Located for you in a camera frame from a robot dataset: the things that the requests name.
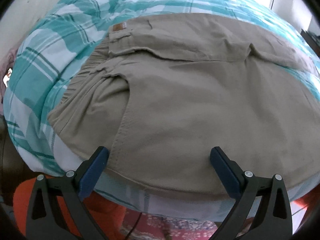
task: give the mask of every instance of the mattress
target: mattress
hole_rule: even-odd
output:
[[[59,103],[73,76],[106,36],[111,25],[133,17],[165,13],[209,13],[250,22],[290,41],[320,60],[299,33],[268,8],[253,0],[60,0],[38,21],[18,50],[14,71],[4,96],[4,116],[19,154],[34,171],[61,176],[83,161],[55,134],[48,113]],[[316,76],[287,71],[320,101]],[[297,199],[320,181],[316,174],[289,190]],[[179,201],[152,195],[103,174],[95,191],[128,208],[183,219],[223,221],[234,201]],[[255,202],[251,216],[259,202]]]

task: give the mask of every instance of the bed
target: bed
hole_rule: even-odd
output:
[[[33,171],[61,176],[83,161],[55,134],[48,113],[59,103],[73,76],[106,36],[111,25],[138,16],[167,13],[208,13],[259,25],[320,60],[300,34],[268,8],[253,0],[60,0],[22,42],[4,96],[10,137]],[[320,101],[315,76],[286,69]],[[309,192],[320,173],[290,189],[290,200]],[[168,217],[223,221],[234,201],[180,201],[152,195],[103,174],[95,191],[130,209]],[[250,215],[258,207],[256,202]]]

